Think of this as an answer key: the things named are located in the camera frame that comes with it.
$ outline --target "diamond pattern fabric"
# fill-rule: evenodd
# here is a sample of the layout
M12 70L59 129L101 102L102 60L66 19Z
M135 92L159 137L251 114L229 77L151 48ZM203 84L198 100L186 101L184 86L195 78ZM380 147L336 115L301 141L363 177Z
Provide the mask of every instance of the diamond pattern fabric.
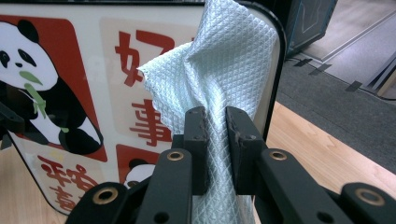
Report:
M173 134L183 133L187 110L205 107L210 184L206 195L193 198L193 223L254 223L250 197L233 189L225 107L241 108L253 119L275 41L276 31L245 7L209 0L193 42L139 68Z

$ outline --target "printed sign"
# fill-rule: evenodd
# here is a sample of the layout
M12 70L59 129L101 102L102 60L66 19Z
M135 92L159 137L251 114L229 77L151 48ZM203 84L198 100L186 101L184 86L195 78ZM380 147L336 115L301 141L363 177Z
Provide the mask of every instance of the printed sign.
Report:
M117 17L91 26L100 36L75 20L0 15L0 101L25 120L25 131L10 135L64 214L97 184L131 188L170 148L171 133L137 67L192 41L197 29ZM95 39L87 46L86 38ZM87 56L90 48L103 55ZM92 72L95 63L105 78Z

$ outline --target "textured fabric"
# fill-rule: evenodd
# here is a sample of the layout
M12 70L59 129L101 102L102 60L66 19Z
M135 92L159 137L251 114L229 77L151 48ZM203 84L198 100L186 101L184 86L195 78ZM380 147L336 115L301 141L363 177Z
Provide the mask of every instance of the textured fabric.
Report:
M233 189L225 106L251 118L267 79L276 32L232 0L206 1L198 34L141 66L154 107L173 134L183 133L184 114L203 105L207 115L206 195L193 198L194 223L254 223L250 197Z

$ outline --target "floor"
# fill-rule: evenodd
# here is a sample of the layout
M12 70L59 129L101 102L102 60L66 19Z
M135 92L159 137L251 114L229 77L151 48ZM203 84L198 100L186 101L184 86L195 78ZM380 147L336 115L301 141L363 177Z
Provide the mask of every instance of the floor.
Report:
M344 144L396 174L396 105L366 91L347 91L349 84L310 64L287 60L276 100Z
M340 123L333 122L334 120L328 120L328 116L325 116L326 113L330 113L329 111L322 111L323 114L319 114L318 111L312 109L311 107L305 109L308 113L315 112L314 117L321 117L327 123L335 126L338 131L341 130L345 133L350 133L353 136L352 140L346 140L346 142L351 142L350 146L356 146L355 149L359 150L361 148L367 147L364 141L368 141L367 139L361 139L363 136L375 135L376 131L380 130L383 132L386 131L386 135L389 136L390 140L383 140L387 142L389 146L394 145L396 142L393 140L395 138L394 129L384 129L382 130L379 127L379 122L374 122L373 120L380 120L381 122L385 121L390 126L396 125L393 121L390 121L386 118L394 118L395 110L394 108L389 108L386 105L396 105L396 85L393 85L389 91L389 99L384 100L377 97L375 94L372 94L364 89L364 83L367 80L370 80L373 77L373 74L380 68L392 54L396 52L396 1L395 0L377 0L377 1L369 1L369 0L338 0L337 6L332 15L332 19L330 21L328 30L326 35L320 39L319 41L314 42L306 49L303 49L302 52L298 55L294 55L293 58L297 59L313 59L309 64L314 67L319 67L323 64L329 65L329 67L325 70L325 73L328 75L335 77L335 79L339 80L346 84L346 86L351 85L355 81L361 83L360 91L366 92L368 95L373 96L376 100L383 102L385 105L379 107L386 107L388 112L385 116L380 115L382 112L372 111L374 108L370 108L371 115L375 119L362 119L355 120L351 122L349 126L352 128L346 129ZM323 91L326 91L326 86L331 86L331 83L323 85ZM346 94L344 90L340 90L340 94L343 98L347 98L350 94ZM328 99L332 97L333 94L329 93ZM339 104L342 101L341 98L337 98L334 100L335 103ZM352 104L346 102L345 106L355 106L353 107L355 112L364 113L364 109L362 108L362 104ZM346 116L353 116L353 112L347 107L340 107L341 110L345 109ZM316 123L319 127L326 130L327 127L322 127L319 123ZM339 134L339 139L343 141L344 134ZM386 144L381 144L381 141L375 139L373 145L377 147L385 146ZM372 148L368 148L369 151L378 152L379 150L373 150ZM394 147L387 147L387 152L389 153L379 153L378 155L374 155L373 157L378 158L385 163L391 163L391 161L396 158L379 158L379 157L387 157L386 155L394 155L393 151Z
M312 64L330 65L327 73L361 89L396 52L396 1L338 0L326 35L303 49L300 56L314 59ZM396 85L383 94L396 100Z

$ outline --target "cartoon panda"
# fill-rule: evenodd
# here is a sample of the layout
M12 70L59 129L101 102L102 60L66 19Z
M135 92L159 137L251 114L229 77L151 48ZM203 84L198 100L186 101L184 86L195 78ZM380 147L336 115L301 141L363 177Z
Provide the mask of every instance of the cartoon panda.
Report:
M61 145L80 155L103 144L29 21L17 26L0 21L0 101L25 119L23 134L39 144Z
M129 168L131 171L125 177L124 186L127 189L132 188L148 177L152 176L155 165L148 164L146 161L141 159L133 159L129 162Z

